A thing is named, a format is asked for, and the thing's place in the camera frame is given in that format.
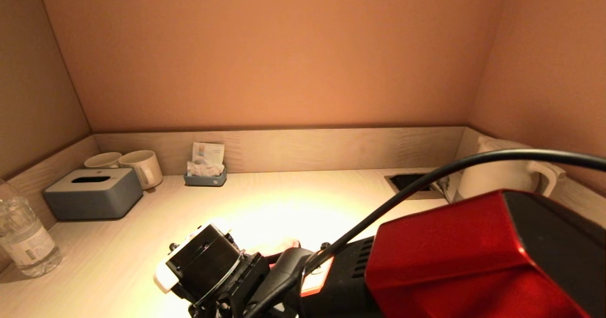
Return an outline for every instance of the wall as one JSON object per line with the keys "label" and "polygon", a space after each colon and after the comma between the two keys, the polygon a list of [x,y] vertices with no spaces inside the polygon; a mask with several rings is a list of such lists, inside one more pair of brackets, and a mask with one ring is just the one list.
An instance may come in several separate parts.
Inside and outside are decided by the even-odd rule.
{"label": "wall", "polygon": [[502,0],[44,0],[93,131],[463,124]]}
{"label": "wall", "polygon": [[[606,0],[506,0],[470,122],[538,148],[606,155]],[[570,168],[606,191],[606,174]]]}
{"label": "wall", "polygon": [[89,133],[42,0],[0,0],[0,178]]}

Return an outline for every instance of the white kettle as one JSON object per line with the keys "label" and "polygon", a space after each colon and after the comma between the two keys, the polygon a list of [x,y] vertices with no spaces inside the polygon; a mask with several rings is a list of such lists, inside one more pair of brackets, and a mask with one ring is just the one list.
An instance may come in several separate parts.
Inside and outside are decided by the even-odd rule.
{"label": "white kettle", "polygon": [[[478,153],[505,149],[529,149],[530,146],[515,141],[504,141],[480,136]],[[513,189],[534,192],[539,184],[539,174],[545,176],[548,184],[543,196],[551,195],[556,183],[564,178],[566,172],[551,163],[542,161],[512,160],[494,161],[465,169],[455,201],[487,193],[497,189]]]}

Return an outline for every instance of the gray tray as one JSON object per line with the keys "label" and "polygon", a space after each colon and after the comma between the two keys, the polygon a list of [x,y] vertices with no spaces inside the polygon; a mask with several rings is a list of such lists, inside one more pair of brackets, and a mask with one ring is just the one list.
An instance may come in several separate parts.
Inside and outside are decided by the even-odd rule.
{"label": "gray tray", "polygon": [[227,180],[227,169],[223,170],[219,176],[188,176],[185,173],[183,179],[186,181],[186,185],[191,186],[222,186]]}

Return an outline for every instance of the water bottle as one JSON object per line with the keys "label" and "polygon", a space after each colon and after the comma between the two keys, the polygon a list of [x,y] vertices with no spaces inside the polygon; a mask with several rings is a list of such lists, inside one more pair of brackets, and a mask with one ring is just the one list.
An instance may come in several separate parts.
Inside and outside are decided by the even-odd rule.
{"label": "water bottle", "polygon": [[52,271],[62,256],[26,198],[0,180],[0,245],[25,275]]}

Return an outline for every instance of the mug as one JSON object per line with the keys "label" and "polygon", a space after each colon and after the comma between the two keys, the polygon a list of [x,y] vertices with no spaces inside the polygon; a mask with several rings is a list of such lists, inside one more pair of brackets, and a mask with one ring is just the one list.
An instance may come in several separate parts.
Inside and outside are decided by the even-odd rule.
{"label": "mug", "polygon": [[119,160],[120,167],[132,168],[143,190],[153,188],[162,182],[162,171],[156,153],[152,150],[139,150],[122,156]]}
{"label": "mug", "polygon": [[120,163],[117,160],[121,157],[122,154],[119,152],[106,152],[87,159],[84,161],[84,166],[91,169],[119,168]]}

